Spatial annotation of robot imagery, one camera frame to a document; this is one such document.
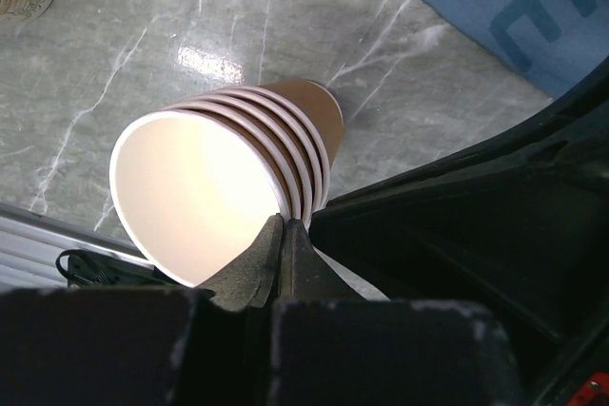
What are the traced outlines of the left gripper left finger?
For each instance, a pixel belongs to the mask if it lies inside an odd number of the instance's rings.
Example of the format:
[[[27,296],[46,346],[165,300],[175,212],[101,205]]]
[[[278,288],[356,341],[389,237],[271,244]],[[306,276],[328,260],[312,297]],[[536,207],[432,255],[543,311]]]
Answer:
[[[202,283],[205,297],[220,309],[263,306],[278,269],[284,224],[279,214],[269,217],[242,254]]]

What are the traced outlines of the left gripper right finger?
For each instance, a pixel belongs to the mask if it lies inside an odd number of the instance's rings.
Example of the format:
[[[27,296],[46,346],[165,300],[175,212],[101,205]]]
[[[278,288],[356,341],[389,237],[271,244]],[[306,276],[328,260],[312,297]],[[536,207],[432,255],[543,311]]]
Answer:
[[[276,303],[361,302],[350,287],[315,251],[300,220],[285,224]]]

